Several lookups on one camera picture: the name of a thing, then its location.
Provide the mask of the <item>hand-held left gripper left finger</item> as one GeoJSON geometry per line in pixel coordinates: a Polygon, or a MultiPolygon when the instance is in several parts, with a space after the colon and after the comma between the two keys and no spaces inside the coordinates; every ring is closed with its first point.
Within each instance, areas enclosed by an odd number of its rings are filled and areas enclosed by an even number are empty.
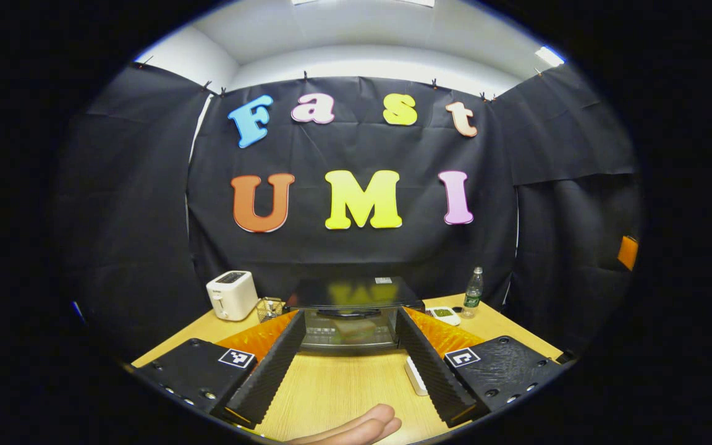
{"type": "Polygon", "coordinates": [[[294,310],[252,328],[277,327],[268,350],[249,345],[219,345],[199,338],[173,347],[161,357],[133,367],[142,382],[208,416],[255,426],[263,422],[307,332],[304,310],[294,310]]]}

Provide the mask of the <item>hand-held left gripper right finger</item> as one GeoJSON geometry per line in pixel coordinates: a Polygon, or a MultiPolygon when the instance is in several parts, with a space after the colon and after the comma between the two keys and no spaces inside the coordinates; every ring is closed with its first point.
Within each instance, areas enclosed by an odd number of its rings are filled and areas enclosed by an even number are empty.
{"type": "Polygon", "coordinates": [[[397,312],[396,332],[447,427],[495,416],[565,372],[512,336],[484,341],[407,307],[397,312]]]}

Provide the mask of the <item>black electric oven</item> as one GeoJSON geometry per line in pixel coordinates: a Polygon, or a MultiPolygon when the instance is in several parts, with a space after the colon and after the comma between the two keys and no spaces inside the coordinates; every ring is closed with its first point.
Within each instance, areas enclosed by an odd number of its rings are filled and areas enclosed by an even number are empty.
{"type": "Polygon", "coordinates": [[[399,276],[340,277],[300,281],[286,300],[290,310],[303,310],[306,335],[300,351],[355,355],[399,346],[397,314],[406,307],[424,312],[426,306],[399,276]],[[336,345],[333,321],[368,320],[376,324],[372,343],[336,345]]]}

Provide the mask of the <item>small white dish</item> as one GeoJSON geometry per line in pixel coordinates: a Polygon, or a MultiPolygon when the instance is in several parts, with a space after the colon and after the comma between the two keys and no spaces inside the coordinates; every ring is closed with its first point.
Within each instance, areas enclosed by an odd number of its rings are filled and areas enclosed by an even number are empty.
{"type": "Polygon", "coordinates": [[[421,377],[421,374],[418,371],[418,368],[413,363],[412,358],[410,358],[410,357],[405,358],[404,371],[409,379],[410,385],[412,385],[412,388],[413,388],[413,391],[415,392],[415,394],[420,397],[429,397],[429,393],[426,388],[426,384],[423,382],[423,378],[421,377]]]}

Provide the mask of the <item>white divided snack dish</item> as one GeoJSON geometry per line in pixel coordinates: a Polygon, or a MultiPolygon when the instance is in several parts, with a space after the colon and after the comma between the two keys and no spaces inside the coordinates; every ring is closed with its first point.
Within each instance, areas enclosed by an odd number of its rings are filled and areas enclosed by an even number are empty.
{"type": "Polygon", "coordinates": [[[459,314],[451,307],[427,307],[425,313],[450,326],[458,326],[461,324],[459,314]]]}

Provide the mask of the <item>white toaster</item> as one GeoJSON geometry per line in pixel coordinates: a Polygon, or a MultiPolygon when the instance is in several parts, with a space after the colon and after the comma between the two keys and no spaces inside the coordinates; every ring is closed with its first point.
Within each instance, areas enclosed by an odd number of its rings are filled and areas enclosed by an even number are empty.
{"type": "Polygon", "coordinates": [[[226,321],[245,320],[259,300],[251,271],[226,271],[207,282],[206,292],[214,314],[226,321]]]}

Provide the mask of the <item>clear plastic water bottle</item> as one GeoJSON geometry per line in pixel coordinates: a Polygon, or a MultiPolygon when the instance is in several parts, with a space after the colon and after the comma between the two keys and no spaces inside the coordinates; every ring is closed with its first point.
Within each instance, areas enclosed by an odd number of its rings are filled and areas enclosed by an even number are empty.
{"type": "Polygon", "coordinates": [[[477,315],[478,304],[482,299],[483,281],[483,268],[477,266],[474,268],[464,292],[463,310],[461,312],[463,318],[470,319],[477,315]]]}

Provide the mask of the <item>black backdrop cloth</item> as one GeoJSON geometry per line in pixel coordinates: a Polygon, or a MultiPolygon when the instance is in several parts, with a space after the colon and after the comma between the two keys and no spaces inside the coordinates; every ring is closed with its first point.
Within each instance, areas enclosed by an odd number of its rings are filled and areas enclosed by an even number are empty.
{"type": "Polygon", "coordinates": [[[483,302],[581,355],[621,304],[643,203],[624,124],[563,65],[485,102],[390,78],[252,85],[211,96],[132,65],[71,123],[53,240],[82,315],[140,357],[206,311],[205,284],[251,271],[400,276],[419,298],[483,302]]]}

